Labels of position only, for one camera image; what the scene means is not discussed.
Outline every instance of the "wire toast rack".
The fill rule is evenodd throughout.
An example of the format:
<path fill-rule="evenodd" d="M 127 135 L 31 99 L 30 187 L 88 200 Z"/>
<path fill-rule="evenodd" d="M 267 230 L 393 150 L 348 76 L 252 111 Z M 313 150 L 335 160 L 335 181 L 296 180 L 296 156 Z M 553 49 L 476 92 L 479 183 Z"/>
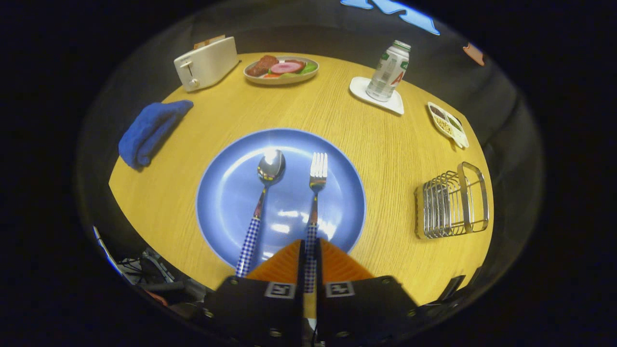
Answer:
<path fill-rule="evenodd" d="M 468 174 L 478 178 L 470 182 Z M 447 171 L 419 186 L 416 233 L 420 238 L 440 238 L 481 232 L 489 225 L 489 202 L 484 175 L 468 162 L 457 172 Z"/>

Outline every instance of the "blue plate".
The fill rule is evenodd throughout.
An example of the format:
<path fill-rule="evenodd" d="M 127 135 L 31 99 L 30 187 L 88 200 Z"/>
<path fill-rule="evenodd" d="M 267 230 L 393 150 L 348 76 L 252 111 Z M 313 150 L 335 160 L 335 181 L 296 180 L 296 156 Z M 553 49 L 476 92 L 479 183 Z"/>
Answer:
<path fill-rule="evenodd" d="M 313 152 L 328 153 L 328 181 L 319 193 L 318 233 L 345 252 L 360 238 L 366 196 L 358 172 L 333 144 L 296 129 L 269 129 L 247 135 L 210 163 L 197 188 L 197 223 L 214 252 L 236 267 L 263 185 L 257 164 L 267 148 L 285 155 L 283 178 L 268 189 L 251 269 L 306 236 L 313 199 L 309 188 Z"/>

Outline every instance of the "folded towel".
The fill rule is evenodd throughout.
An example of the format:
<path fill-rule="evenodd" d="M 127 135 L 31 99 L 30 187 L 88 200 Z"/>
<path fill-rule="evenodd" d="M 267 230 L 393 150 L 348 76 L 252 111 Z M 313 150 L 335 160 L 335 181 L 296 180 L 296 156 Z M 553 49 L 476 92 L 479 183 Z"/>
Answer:
<path fill-rule="evenodd" d="M 120 139 L 120 157 L 135 170 L 149 165 L 157 145 L 192 107 L 188 100 L 146 106 Z"/>

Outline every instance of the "yellow table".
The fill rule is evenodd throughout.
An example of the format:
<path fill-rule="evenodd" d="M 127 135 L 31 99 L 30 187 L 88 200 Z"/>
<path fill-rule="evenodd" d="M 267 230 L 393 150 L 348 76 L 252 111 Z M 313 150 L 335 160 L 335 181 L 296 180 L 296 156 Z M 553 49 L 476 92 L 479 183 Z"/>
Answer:
<path fill-rule="evenodd" d="M 485 176 L 492 215 L 491 178 L 467 119 L 405 81 L 397 87 L 404 115 L 359 101 L 349 91 L 349 82 L 356 76 L 370 78 L 374 69 L 329 57 L 295 54 L 320 63 L 317 76 L 306 82 L 251 84 L 242 71 L 263 55 L 240 54 L 242 62 L 217 85 L 193 93 L 180 87 L 168 96 L 163 102 L 188 99 L 194 107 L 142 172 L 118 158 L 109 186 L 137 232 L 186 275 L 216 289 L 234 269 L 214 254 L 197 225 L 195 198 L 204 170 L 216 154 L 246 134 L 298 128 L 332 142 L 360 174 L 367 215 L 350 253 L 354 259 L 376 276 L 395 276 L 418 305 L 437 299 L 452 277 L 466 275 L 461 287 L 465 286 L 484 262 L 493 220 L 483 232 L 421 240 L 414 234 L 413 191 L 467 161 Z M 469 148 L 456 147 L 436 130 L 426 109 L 429 101 L 461 120 Z M 314 308 L 307 310 L 314 317 Z"/>

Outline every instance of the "blue sign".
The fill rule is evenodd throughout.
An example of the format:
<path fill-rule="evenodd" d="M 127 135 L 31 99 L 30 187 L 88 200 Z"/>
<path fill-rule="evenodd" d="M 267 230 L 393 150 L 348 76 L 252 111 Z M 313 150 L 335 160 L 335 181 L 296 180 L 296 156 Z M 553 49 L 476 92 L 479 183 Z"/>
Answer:
<path fill-rule="evenodd" d="M 435 29 L 433 19 L 424 15 L 414 9 L 411 9 L 403 4 L 390 0 L 371 0 L 371 2 L 377 5 L 377 8 L 385 14 L 393 14 L 398 11 L 405 11 L 405 14 L 399 15 L 399 18 L 406 21 L 409 24 L 413 24 L 416 27 L 422 28 L 430 33 L 439 35 L 439 30 Z M 341 0 L 341 4 L 358 7 L 359 9 L 372 10 L 373 5 L 368 3 L 368 0 Z"/>

